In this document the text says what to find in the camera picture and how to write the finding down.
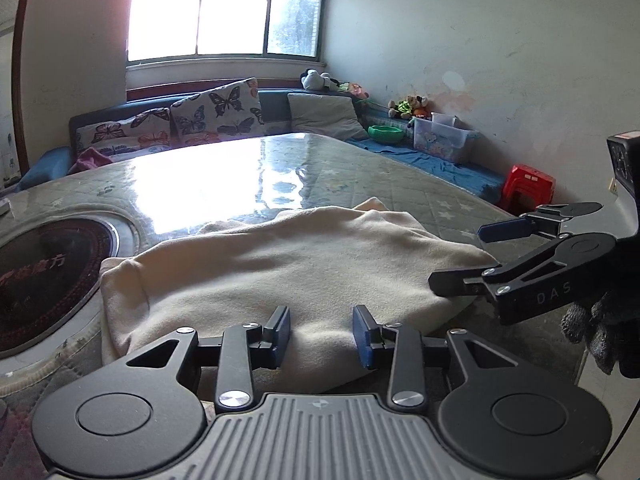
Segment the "black gloved right hand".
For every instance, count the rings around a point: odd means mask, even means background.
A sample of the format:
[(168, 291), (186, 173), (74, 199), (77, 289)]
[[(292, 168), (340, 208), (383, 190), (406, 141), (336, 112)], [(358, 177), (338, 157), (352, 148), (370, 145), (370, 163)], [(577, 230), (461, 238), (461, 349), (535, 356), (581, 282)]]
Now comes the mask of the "black gloved right hand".
[(593, 304), (570, 304), (561, 330), (573, 344), (583, 342), (604, 374), (618, 365), (620, 374), (639, 377), (639, 299), (622, 292), (606, 292)]

